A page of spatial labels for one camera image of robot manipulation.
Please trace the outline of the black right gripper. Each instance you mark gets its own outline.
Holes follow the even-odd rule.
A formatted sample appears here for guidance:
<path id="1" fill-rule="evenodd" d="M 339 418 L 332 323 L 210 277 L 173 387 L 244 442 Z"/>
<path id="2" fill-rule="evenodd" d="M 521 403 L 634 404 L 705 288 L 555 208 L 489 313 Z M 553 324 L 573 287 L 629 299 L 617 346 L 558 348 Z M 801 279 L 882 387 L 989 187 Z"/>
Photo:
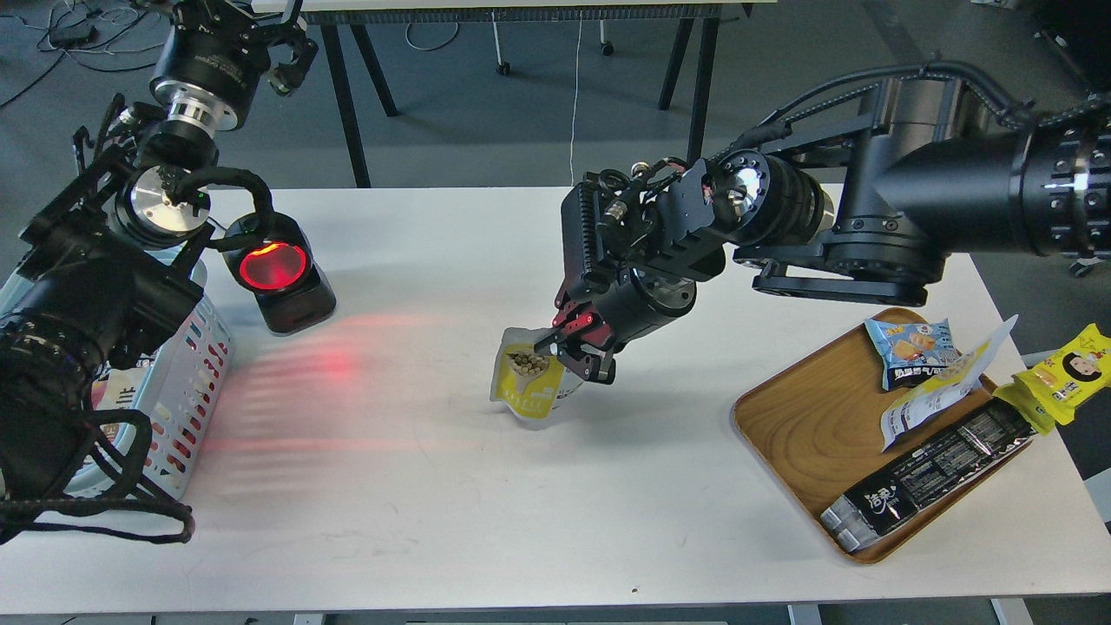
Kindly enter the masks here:
<path id="1" fill-rule="evenodd" d="M 571 298 L 564 289 L 556 298 L 552 327 L 533 344 L 536 353 L 551 353 L 580 380 L 612 385 L 615 353 L 635 337 L 644 337 L 687 315 L 697 300 L 697 281 L 622 268 L 603 292 Z"/>

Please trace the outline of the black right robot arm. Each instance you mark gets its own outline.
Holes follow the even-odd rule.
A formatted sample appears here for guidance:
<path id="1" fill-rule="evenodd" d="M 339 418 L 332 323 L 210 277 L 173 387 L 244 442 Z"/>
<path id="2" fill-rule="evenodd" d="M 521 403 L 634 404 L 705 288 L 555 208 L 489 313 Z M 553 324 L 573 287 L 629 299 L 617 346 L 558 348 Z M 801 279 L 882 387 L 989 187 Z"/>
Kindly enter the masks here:
<path id="1" fill-rule="evenodd" d="M 536 352 L 610 384 L 615 353 L 729 260 L 788 298 L 920 308 L 953 253 L 1108 259 L 1108 94 L 1038 112 L 975 65 L 838 75 L 718 154 L 588 173 Z"/>

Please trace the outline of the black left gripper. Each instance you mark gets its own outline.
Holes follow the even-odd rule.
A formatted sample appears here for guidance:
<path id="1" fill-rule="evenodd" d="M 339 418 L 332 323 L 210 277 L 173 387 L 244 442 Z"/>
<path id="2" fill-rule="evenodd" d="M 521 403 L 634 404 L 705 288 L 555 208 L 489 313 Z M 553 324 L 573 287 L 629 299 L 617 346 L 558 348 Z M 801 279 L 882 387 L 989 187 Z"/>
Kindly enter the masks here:
<path id="1" fill-rule="evenodd" d="M 267 47 L 286 46 L 291 52 L 289 61 L 267 71 L 277 95 L 292 95 L 317 56 L 302 7 L 303 1 L 289 1 L 280 20 L 267 26 Z M 229 1 L 176 1 L 170 16 L 172 29 L 149 83 L 151 94 L 166 107 L 178 95 L 199 95 L 214 107 L 217 130 L 241 128 L 269 67 L 266 49 L 242 39 L 256 27 L 256 16 Z"/>

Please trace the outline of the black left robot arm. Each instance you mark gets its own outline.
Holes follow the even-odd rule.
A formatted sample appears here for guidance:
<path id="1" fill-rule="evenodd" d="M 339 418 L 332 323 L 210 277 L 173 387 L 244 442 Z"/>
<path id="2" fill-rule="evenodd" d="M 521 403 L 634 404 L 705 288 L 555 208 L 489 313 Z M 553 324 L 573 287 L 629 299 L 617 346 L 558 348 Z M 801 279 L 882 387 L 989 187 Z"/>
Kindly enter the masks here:
<path id="1" fill-rule="evenodd" d="M 277 23 L 230 1 L 160 1 L 172 29 L 149 84 L 154 102 L 106 110 L 76 131 L 76 179 L 20 234 L 16 276 L 30 285 L 3 313 L 3 541 L 24 531 L 138 534 L 81 517 L 144 513 L 179 521 L 148 543 L 186 543 L 192 511 L 144 475 L 154 423 L 96 411 L 96 377 L 134 367 L 176 335 L 203 298 L 203 250 L 226 258 L 278 335 L 330 317 L 337 300 L 306 234 L 256 173 L 220 167 L 218 132 L 243 127 L 261 78 L 301 87 L 318 47 L 302 4 Z"/>

